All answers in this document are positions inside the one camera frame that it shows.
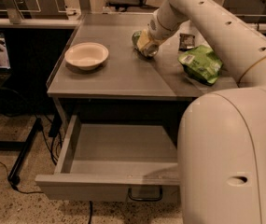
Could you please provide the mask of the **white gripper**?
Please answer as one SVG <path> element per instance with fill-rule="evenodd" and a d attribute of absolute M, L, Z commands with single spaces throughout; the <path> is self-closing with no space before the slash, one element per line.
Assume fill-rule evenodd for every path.
<path fill-rule="evenodd" d="M 156 54 L 161 41 L 173 36 L 179 30 L 180 25 L 187 20 L 186 15 L 164 0 L 161 6 L 153 12 L 148 29 L 141 31 L 136 43 L 137 49 L 142 54 Z"/>

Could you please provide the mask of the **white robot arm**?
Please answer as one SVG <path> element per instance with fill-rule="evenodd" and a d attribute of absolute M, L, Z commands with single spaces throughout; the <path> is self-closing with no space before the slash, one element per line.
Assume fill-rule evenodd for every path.
<path fill-rule="evenodd" d="M 159 44 L 184 21 L 238 86 L 197 98 L 180 122 L 183 224 L 266 224 L 266 36 L 214 0 L 164 0 L 148 42 Z"/>

